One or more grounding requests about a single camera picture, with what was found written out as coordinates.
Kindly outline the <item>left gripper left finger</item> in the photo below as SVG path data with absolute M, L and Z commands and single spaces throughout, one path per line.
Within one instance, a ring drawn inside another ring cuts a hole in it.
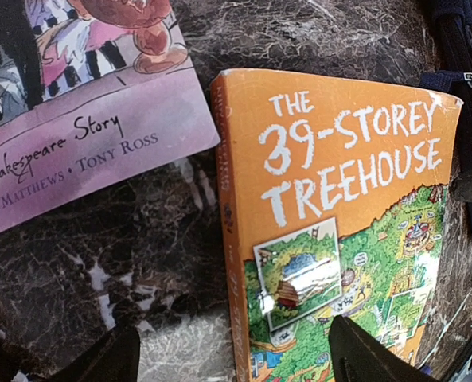
M 138 330 L 116 326 L 48 381 L 136 381 L 139 358 Z

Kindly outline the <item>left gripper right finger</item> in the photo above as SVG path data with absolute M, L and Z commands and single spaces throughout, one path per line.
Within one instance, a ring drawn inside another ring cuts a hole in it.
M 333 319 L 329 345 L 336 382 L 435 382 L 388 351 L 350 318 Z

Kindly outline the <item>orange treehouse paperback book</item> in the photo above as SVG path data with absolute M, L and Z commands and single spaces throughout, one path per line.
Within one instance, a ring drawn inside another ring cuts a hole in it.
M 414 364 L 462 101 L 250 68 L 211 97 L 237 379 L 333 380 L 339 315 Z

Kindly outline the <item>pink Shakespeare story book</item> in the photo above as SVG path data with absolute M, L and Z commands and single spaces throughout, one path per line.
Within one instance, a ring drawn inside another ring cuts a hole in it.
M 0 1 L 0 233 L 220 141 L 168 1 Z

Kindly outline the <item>navy blue student backpack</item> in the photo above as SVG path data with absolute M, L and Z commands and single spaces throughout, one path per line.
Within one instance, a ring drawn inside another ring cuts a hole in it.
M 472 1 L 422 1 L 420 5 L 442 58 L 440 70 L 424 73 L 420 85 L 463 101 L 456 131 L 460 173 L 450 189 L 455 200 L 466 203 L 472 229 Z

